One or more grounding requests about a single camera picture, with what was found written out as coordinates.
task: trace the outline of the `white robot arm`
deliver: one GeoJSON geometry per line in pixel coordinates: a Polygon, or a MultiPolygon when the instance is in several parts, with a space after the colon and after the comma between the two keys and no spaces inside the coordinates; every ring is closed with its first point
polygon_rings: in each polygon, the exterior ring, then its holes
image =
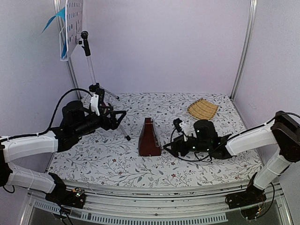
{"type": "Polygon", "coordinates": [[[59,127],[42,133],[0,137],[0,187],[16,185],[46,193],[46,199],[58,205],[82,208],[85,201],[83,190],[66,190],[66,185],[54,173],[40,173],[15,165],[11,161],[25,156],[47,152],[67,151],[79,142],[83,135],[97,128],[115,130],[126,111],[114,111],[104,104],[104,90],[96,90],[91,97],[90,109],[81,101],[71,101],[62,108],[63,120],[59,127]]]}
{"type": "MultiPolygon", "coordinates": [[[[279,111],[267,123],[232,137],[218,137],[211,121],[199,120],[194,124],[196,137],[181,135],[166,144],[164,149],[175,157],[179,153],[185,156],[189,151],[194,151],[207,152],[211,158],[228,159],[247,150],[277,144],[278,150],[252,177],[246,191],[229,194],[226,198],[229,208],[260,203],[266,200],[264,189],[290,164],[300,161],[300,124],[289,114],[295,115],[279,111]]],[[[182,132],[181,120],[176,119],[173,123],[177,131],[182,132]]]]}
{"type": "MultiPolygon", "coordinates": [[[[256,149],[262,146],[277,144],[277,140],[272,132],[274,121],[266,124],[260,128],[251,130],[242,135],[239,135],[227,142],[225,146],[230,155],[237,154],[256,149]]],[[[280,148],[268,161],[268,163],[257,173],[254,178],[253,185],[264,190],[277,176],[281,175],[283,171],[292,164],[283,155],[280,154],[280,148]]]]}

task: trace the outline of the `metal frame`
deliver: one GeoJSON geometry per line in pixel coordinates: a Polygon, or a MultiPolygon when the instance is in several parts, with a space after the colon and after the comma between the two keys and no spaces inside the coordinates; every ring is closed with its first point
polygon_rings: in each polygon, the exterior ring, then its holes
{"type": "MultiPolygon", "coordinates": [[[[53,2],[55,13],[57,13],[61,10],[60,0],[53,0],[53,2]]],[[[245,66],[248,47],[254,26],[256,6],[257,0],[251,0],[243,51],[230,96],[233,102],[236,97],[243,68],[245,66]]],[[[61,30],[64,26],[63,20],[60,18],[57,19],[57,24],[59,30],[61,30]]],[[[66,63],[72,85],[73,87],[77,88],[78,83],[71,59],[69,59],[69,61],[66,63]]],[[[76,95],[78,99],[82,98],[79,92],[77,92],[76,95]]],[[[216,213],[232,211],[228,209],[227,204],[224,202],[225,195],[228,193],[245,190],[248,181],[219,184],[214,186],[179,188],[99,186],[68,180],[65,180],[65,183],[69,189],[74,187],[84,188],[87,194],[85,208],[83,210],[72,209],[70,216],[73,218],[80,219],[78,215],[83,213],[94,213],[95,215],[103,215],[113,218],[143,218],[153,221],[154,219],[157,220],[158,217],[189,219],[198,216],[213,215],[216,213]]],[[[293,221],[291,214],[279,183],[275,184],[275,189],[275,202],[278,205],[278,211],[281,219],[285,225],[292,225],[293,221]]],[[[273,195],[272,188],[266,188],[265,193],[268,199],[267,201],[270,201],[273,195]]],[[[28,224],[33,207],[35,207],[35,203],[37,201],[53,205],[53,203],[45,201],[44,196],[45,195],[40,192],[30,191],[28,193],[26,200],[27,205],[21,219],[22,225],[28,224]]]]}
{"type": "MultiPolygon", "coordinates": [[[[54,11],[55,11],[55,13],[58,13],[61,10],[60,0],[53,0],[53,3],[54,3],[54,11]]],[[[63,22],[62,18],[60,18],[60,17],[57,17],[56,21],[57,21],[58,29],[59,29],[59,31],[61,31],[64,27],[64,22],[63,22]]],[[[64,43],[65,42],[64,35],[61,35],[60,38],[61,38],[61,43],[64,43]]],[[[76,75],[74,72],[71,57],[69,57],[69,60],[66,61],[66,64],[67,64],[67,69],[68,69],[68,72],[70,75],[70,79],[71,79],[73,88],[78,88],[79,86],[78,86],[77,78],[76,78],[76,75]]],[[[76,91],[75,93],[76,93],[76,97],[78,100],[82,99],[82,96],[79,91],[76,91]]]]}
{"type": "Polygon", "coordinates": [[[230,98],[234,101],[235,97],[237,95],[238,89],[239,89],[239,84],[240,80],[242,78],[246,58],[247,58],[247,53],[248,53],[248,48],[250,44],[250,39],[252,35],[252,30],[254,26],[254,21],[255,21],[255,14],[256,14],[256,7],[257,7],[257,0],[251,0],[250,3],[250,10],[249,10],[249,16],[248,16],[248,23],[247,23],[247,32],[246,32],[246,37],[244,41],[244,46],[243,46],[243,51],[242,55],[240,58],[240,63],[238,67],[238,71],[234,80],[233,88],[230,94],[230,98]]]}
{"type": "MultiPolygon", "coordinates": [[[[248,208],[249,206],[230,210],[224,201],[228,193],[245,190],[246,184],[247,181],[243,181],[212,187],[169,187],[156,190],[151,188],[127,190],[125,187],[96,185],[95,189],[86,190],[87,198],[83,210],[72,208],[70,217],[94,223],[100,223],[101,218],[110,218],[111,221],[113,219],[144,221],[147,225],[155,224],[155,221],[194,221],[203,217],[211,218],[214,215],[248,208]]],[[[84,183],[68,182],[68,188],[72,188],[73,185],[83,186],[84,183]]],[[[279,183],[275,183],[275,190],[275,203],[278,205],[281,220],[284,225],[292,225],[291,215],[279,183]]],[[[270,202],[273,197],[272,187],[267,187],[265,193],[267,202],[270,202]]],[[[34,206],[57,213],[57,205],[47,202],[44,197],[45,194],[41,192],[32,192],[29,195],[22,225],[28,224],[34,206]]]]}

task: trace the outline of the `cable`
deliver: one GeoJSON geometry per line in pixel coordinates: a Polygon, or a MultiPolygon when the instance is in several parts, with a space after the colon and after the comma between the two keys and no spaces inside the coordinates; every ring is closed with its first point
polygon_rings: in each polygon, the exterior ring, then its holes
{"type": "Polygon", "coordinates": [[[7,190],[7,189],[5,188],[5,186],[3,186],[3,189],[4,189],[6,192],[8,192],[8,193],[13,194],[13,193],[15,192],[15,187],[14,187],[14,185],[12,185],[12,187],[13,187],[13,190],[12,190],[12,191],[7,190]]]}
{"type": "Polygon", "coordinates": [[[203,157],[202,159],[198,159],[198,160],[187,160],[187,159],[183,159],[183,158],[180,158],[180,157],[177,157],[183,161],[187,161],[187,162],[201,162],[205,159],[207,159],[209,156],[211,156],[212,153],[214,153],[216,150],[218,150],[218,148],[222,147],[223,145],[227,144],[227,141],[223,142],[222,144],[218,145],[213,151],[209,152],[209,154],[205,157],[203,157]]]}
{"type": "MultiPolygon", "coordinates": [[[[173,140],[173,134],[174,134],[175,131],[176,131],[176,129],[174,129],[174,130],[172,131],[172,133],[171,133],[170,143],[172,143],[172,140],[173,140]]],[[[202,159],[199,159],[198,156],[196,155],[196,153],[195,153],[195,156],[196,156],[196,158],[197,158],[198,160],[188,160],[188,159],[184,159],[184,158],[181,158],[181,157],[177,157],[177,158],[180,159],[180,160],[186,161],[186,162],[201,162],[201,161],[207,159],[210,155],[208,155],[208,156],[206,156],[206,157],[204,157],[204,158],[202,158],[202,159]]]]}
{"type": "Polygon", "coordinates": [[[269,121],[267,122],[267,124],[271,123],[271,122],[272,122],[274,119],[276,119],[277,117],[283,116],[283,115],[293,115],[293,116],[298,117],[298,118],[300,119],[300,116],[299,116],[298,114],[295,114],[295,113],[293,113],[293,112],[283,112],[282,114],[279,114],[279,115],[277,115],[277,116],[274,116],[271,120],[269,120],[269,121]]]}
{"type": "Polygon", "coordinates": [[[274,187],[274,184],[271,183],[271,185],[272,185],[272,188],[273,188],[273,197],[272,197],[271,204],[270,204],[270,206],[268,207],[268,209],[267,209],[263,214],[259,215],[257,218],[260,218],[260,217],[266,215],[266,213],[267,213],[267,212],[270,210],[270,208],[272,207],[272,204],[273,204],[274,198],[275,198],[275,187],[274,187]]]}
{"type": "MultiPolygon", "coordinates": [[[[200,160],[199,159],[199,157],[197,156],[197,154],[196,154],[196,152],[194,152],[194,155],[195,155],[195,157],[198,159],[198,160],[200,160]]],[[[212,158],[210,157],[210,161],[204,161],[205,163],[210,163],[212,161],[212,158]]]]}
{"type": "Polygon", "coordinates": [[[263,205],[264,205],[264,204],[265,204],[265,202],[264,202],[264,201],[262,201],[262,205],[261,205],[261,207],[260,207],[261,209],[263,208],[263,205]]]}
{"type": "Polygon", "coordinates": [[[65,208],[62,207],[62,206],[59,206],[59,207],[60,207],[60,218],[62,217],[62,213],[61,213],[61,212],[64,212],[65,215],[67,216],[67,219],[68,219],[68,221],[70,222],[70,224],[71,224],[71,225],[74,225],[74,224],[72,223],[72,221],[71,221],[69,215],[68,215],[68,212],[65,210],[65,208]]]}
{"type": "Polygon", "coordinates": [[[188,136],[182,131],[183,135],[188,139],[188,136]]]}
{"type": "Polygon", "coordinates": [[[52,117],[51,117],[51,120],[50,120],[50,124],[49,124],[48,128],[47,128],[45,131],[43,131],[43,132],[41,132],[41,133],[38,133],[38,134],[25,134],[25,135],[15,135],[15,136],[11,136],[11,137],[8,137],[8,138],[5,138],[5,139],[1,139],[1,140],[0,140],[0,143],[5,142],[5,141],[8,141],[8,140],[16,139],[16,138],[21,138],[21,137],[35,137],[35,136],[40,136],[40,135],[46,134],[46,133],[51,129],[51,126],[52,126],[53,121],[54,121],[54,118],[55,118],[55,114],[56,114],[56,112],[57,112],[57,110],[58,110],[58,107],[59,107],[61,101],[63,100],[63,98],[64,98],[67,94],[71,93],[72,91],[76,91],[76,90],[83,91],[83,92],[85,92],[85,93],[88,93],[90,96],[92,96],[92,94],[91,94],[89,91],[85,90],[85,89],[81,89],[81,88],[73,88],[73,89],[71,89],[71,90],[68,90],[63,96],[60,97],[60,99],[59,99],[59,101],[58,101],[58,103],[57,103],[57,105],[56,105],[56,107],[55,107],[55,109],[54,109],[54,112],[53,112],[53,114],[52,114],[52,117]]]}

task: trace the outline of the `wooden metronome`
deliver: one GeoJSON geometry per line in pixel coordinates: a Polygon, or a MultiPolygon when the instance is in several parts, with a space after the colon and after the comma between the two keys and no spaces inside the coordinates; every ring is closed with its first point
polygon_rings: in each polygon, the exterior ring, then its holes
{"type": "Polygon", "coordinates": [[[139,155],[140,156],[160,156],[161,149],[155,123],[152,118],[145,118],[142,132],[139,139],[139,155]]]}

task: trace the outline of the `black cable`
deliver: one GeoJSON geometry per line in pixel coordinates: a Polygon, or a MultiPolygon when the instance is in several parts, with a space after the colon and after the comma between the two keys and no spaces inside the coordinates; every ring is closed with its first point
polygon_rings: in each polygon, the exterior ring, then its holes
{"type": "Polygon", "coordinates": [[[6,192],[8,192],[8,193],[13,194],[13,193],[15,192],[15,187],[14,187],[14,185],[12,185],[12,187],[13,187],[13,190],[12,190],[12,191],[7,190],[7,189],[5,188],[5,186],[3,186],[3,189],[4,189],[6,192]]]}
{"type": "Polygon", "coordinates": [[[257,217],[257,219],[260,218],[260,217],[262,217],[262,216],[264,216],[264,215],[266,215],[266,213],[267,213],[267,212],[270,210],[270,208],[272,207],[272,204],[273,204],[274,198],[275,198],[275,187],[274,187],[274,184],[271,183],[271,185],[272,185],[272,188],[273,188],[273,197],[272,197],[271,204],[270,204],[270,206],[268,207],[268,209],[267,209],[263,214],[261,214],[261,215],[259,215],[259,216],[257,217]]]}
{"type": "Polygon", "coordinates": [[[70,222],[70,224],[71,224],[71,225],[74,225],[74,224],[72,223],[72,221],[71,221],[69,215],[68,215],[68,212],[67,212],[67,211],[65,210],[65,208],[62,207],[62,206],[60,206],[60,217],[62,217],[62,213],[61,213],[61,212],[64,212],[65,215],[67,216],[67,219],[68,219],[68,221],[70,222]]]}
{"type": "MultiPolygon", "coordinates": [[[[200,160],[199,159],[199,157],[197,156],[197,154],[196,154],[196,152],[194,152],[194,155],[195,155],[195,157],[198,159],[198,160],[200,160]]],[[[209,161],[204,161],[205,163],[210,163],[212,161],[212,158],[210,157],[210,160],[209,161]]]]}
{"type": "MultiPolygon", "coordinates": [[[[282,113],[282,114],[280,114],[280,115],[274,116],[274,117],[273,117],[271,120],[269,120],[266,124],[271,123],[276,117],[281,116],[281,115],[294,115],[294,116],[300,118],[299,115],[297,115],[297,114],[295,114],[295,113],[293,113],[293,112],[285,112],[285,113],[282,113]]],[[[235,137],[237,137],[237,136],[239,136],[239,135],[242,135],[242,134],[244,134],[244,133],[246,133],[246,132],[249,132],[249,131],[251,131],[251,130],[254,130],[254,129],[257,129],[257,128],[261,128],[261,127],[263,127],[263,126],[265,126],[265,124],[261,124],[261,125],[258,125],[258,126],[256,126],[256,127],[250,128],[250,129],[248,129],[248,130],[244,130],[244,131],[242,131],[242,132],[240,132],[240,133],[238,133],[238,134],[236,134],[236,135],[234,135],[234,136],[228,138],[225,142],[223,142],[222,144],[220,144],[219,146],[217,146],[213,151],[209,152],[209,154],[208,154],[206,157],[202,158],[202,159],[199,159],[199,160],[188,160],[188,159],[184,159],[184,158],[181,158],[181,157],[177,157],[177,158],[179,158],[180,160],[183,160],[183,161],[187,161],[187,162],[201,162],[201,161],[207,159],[207,158],[208,158],[213,152],[215,152],[218,148],[220,148],[221,146],[227,144],[227,142],[230,141],[231,139],[233,139],[233,138],[235,138],[235,137]]],[[[174,129],[173,132],[172,132],[172,134],[171,134],[171,142],[172,142],[172,136],[173,136],[175,130],[176,130],[176,129],[174,129]]]]}
{"type": "Polygon", "coordinates": [[[186,138],[188,138],[188,136],[182,131],[182,133],[183,133],[183,136],[185,136],[186,138]]]}
{"type": "Polygon", "coordinates": [[[16,139],[16,138],[21,138],[21,137],[35,137],[35,136],[40,136],[40,135],[46,134],[46,133],[51,129],[51,126],[52,126],[53,121],[54,121],[54,118],[55,118],[55,114],[56,114],[56,112],[57,112],[57,110],[58,110],[58,107],[59,107],[61,101],[63,100],[63,98],[64,98],[67,94],[69,94],[70,92],[76,91],[76,90],[86,92],[86,93],[88,93],[90,96],[92,96],[92,94],[91,94],[89,91],[85,90],[85,89],[81,89],[81,88],[73,88],[73,89],[71,89],[71,90],[68,90],[63,96],[60,97],[60,99],[59,99],[59,101],[58,101],[58,103],[57,103],[57,105],[56,105],[56,107],[55,107],[55,109],[54,109],[54,112],[53,112],[53,114],[52,114],[52,117],[51,117],[51,120],[50,120],[50,124],[49,124],[48,128],[47,128],[45,131],[43,131],[43,132],[41,132],[41,133],[38,133],[38,134],[25,134],[25,135],[15,135],[15,136],[11,136],[11,137],[8,137],[8,138],[5,138],[5,139],[1,139],[1,140],[0,140],[0,143],[5,142],[5,141],[8,141],[8,140],[16,139]]]}
{"type": "MultiPolygon", "coordinates": [[[[172,143],[172,140],[173,140],[173,134],[174,134],[175,131],[176,131],[176,129],[174,129],[174,130],[172,131],[172,133],[171,133],[170,143],[172,143]]],[[[202,159],[199,159],[199,158],[196,156],[196,158],[197,158],[198,160],[188,160],[188,159],[184,159],[184,158],[181,158],[181,157],[177,157],[177,158],[180,159],[180,160],[186,161],[186,162],[201,162],[201,161],[207,159],[208,157],[209,157],[209,155],[206,156],[206,157],[204,157],[204,158],[202,158],[202,159]]]]}

